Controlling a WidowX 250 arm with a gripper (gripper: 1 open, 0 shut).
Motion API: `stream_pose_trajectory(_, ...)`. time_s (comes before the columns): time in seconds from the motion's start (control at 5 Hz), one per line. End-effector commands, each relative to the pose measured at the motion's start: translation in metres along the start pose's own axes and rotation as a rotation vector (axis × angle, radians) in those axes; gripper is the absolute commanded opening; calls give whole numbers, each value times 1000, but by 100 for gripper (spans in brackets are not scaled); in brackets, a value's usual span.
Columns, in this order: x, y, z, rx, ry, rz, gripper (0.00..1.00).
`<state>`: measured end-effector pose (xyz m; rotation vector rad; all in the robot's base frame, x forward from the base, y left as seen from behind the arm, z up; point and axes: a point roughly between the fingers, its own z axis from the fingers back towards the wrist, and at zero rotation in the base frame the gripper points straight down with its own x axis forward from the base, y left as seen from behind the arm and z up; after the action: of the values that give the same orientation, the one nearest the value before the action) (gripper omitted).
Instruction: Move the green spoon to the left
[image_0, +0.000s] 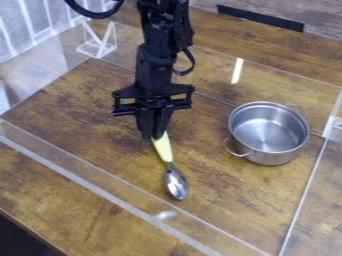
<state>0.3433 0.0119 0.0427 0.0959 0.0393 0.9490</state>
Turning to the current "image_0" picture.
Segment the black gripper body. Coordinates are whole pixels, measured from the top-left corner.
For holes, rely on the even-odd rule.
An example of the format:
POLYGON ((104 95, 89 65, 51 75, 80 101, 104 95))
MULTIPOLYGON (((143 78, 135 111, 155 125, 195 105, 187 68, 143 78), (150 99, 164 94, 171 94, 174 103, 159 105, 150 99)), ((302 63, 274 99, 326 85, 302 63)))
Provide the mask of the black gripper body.
POLYGON ((162 108, 164 106, 163 99, 179 94, 184 94, 186 97, 171 101, 174 109, 191 107, 195 87, 171 82, 172 74, 184 76, 192 72, 195 67, 195 58, 191 52, 187 49, 183 52, 191 62, 191 67, 179 71, 172 67, 176 61, 175 56, 158 58, 142 49, 137 50, 135 82, 131 86, 112 92, 112 114, 115 116, 133 115, 143 108, 162 108))

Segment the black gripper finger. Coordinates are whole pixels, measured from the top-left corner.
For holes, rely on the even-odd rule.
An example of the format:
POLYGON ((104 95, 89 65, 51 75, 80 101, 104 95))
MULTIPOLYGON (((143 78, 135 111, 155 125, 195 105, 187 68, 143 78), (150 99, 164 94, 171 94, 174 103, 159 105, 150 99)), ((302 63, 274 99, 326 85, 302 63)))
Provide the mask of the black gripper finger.
POLYGON ((154 135, 152 135, 155 139, 159 139, 163 136, 164 131, 167 130, 172 113, 174 113, 174 108, 171 106, 166 106, 155 111, 154 135))
POLYGON ((154 111, 151 109, 140 109, 136 113, 137 130, 144 140, 150 140, 154 135, 154 111))

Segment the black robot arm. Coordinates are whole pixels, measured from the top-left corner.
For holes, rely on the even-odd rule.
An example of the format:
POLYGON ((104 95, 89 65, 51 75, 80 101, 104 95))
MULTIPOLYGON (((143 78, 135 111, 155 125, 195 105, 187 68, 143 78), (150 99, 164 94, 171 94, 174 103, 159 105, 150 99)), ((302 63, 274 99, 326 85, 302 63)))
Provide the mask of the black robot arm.
POLYGON ((137 0, 144 42, 136 49, 133 84, 112 92, 115 116, 133 115, 146 140, 159 139, 175 110, 192 104, 191 84, 174 84, 172 75, 192 72, 188 50, 194 30, 188 0, 137 0))

